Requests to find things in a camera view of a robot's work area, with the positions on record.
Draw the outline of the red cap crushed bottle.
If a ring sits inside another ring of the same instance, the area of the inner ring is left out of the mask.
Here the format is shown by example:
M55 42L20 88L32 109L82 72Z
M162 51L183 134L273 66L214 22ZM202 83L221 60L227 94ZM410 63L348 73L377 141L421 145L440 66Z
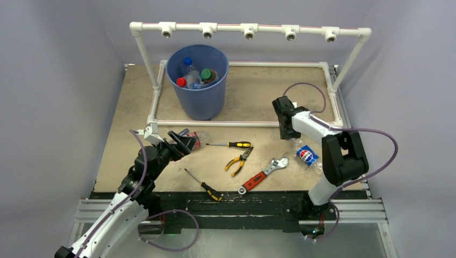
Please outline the red cap crushed bottle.
M199 148L204 146L206 143L210 143L210 135L207 131L195 131L195 132L190 132L187 133L186 136L188 137L195 137L196 138L196 143L195 143L195 148Z

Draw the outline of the blue label crushed bottle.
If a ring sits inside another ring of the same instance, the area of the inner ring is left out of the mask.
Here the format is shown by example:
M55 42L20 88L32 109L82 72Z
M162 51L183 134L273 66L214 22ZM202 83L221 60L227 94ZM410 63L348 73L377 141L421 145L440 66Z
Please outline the blue label crushed bottle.
M194 90L204 89L204 88L208 87L209 85L210 85L209 83L205 83L205 82L192 83L192 84L190 84L189 89L194 89Z

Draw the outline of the white label amber bottle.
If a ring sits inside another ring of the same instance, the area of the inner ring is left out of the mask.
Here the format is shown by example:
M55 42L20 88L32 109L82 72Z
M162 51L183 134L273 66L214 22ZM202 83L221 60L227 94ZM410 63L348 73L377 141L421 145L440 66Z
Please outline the white label amber bottle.
M219 80L218 73L214 69L209 68L201 71L201 78L205 84L216 83Z

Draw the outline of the red label clear bottle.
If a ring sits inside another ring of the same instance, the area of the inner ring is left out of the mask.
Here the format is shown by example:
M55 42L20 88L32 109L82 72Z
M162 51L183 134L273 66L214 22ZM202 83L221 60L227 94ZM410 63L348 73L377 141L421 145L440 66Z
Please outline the red label clear bottle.
M181 88L188 88L192 83L201 83L202 78L200 77L200 73L189 73L184 75L183 77L179 77L176 80L176 85Z

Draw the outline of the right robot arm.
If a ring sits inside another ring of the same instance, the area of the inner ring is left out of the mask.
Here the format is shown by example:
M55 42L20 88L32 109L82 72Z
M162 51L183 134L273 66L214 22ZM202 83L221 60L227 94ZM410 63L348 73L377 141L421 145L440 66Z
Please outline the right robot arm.
M360 134L330 126L313 116L307 108L295 107L287 96L273 100L272 106L279 121L281 139L298 139L305 134L321 146L323 176L302 200L303 214L314 219L343 184L368 172L369 164Z

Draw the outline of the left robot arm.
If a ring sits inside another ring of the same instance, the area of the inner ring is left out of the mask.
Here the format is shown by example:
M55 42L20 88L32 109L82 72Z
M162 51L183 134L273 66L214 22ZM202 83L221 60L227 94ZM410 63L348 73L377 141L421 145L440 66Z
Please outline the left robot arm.
M55 257L110 257L141 222L166 214L153 192L155 180L170 162L189 155L197 138L169 131L172 143L160 139L145 146L136 131L131 133L140 150L112 201L91 228L70 247L60 247Z

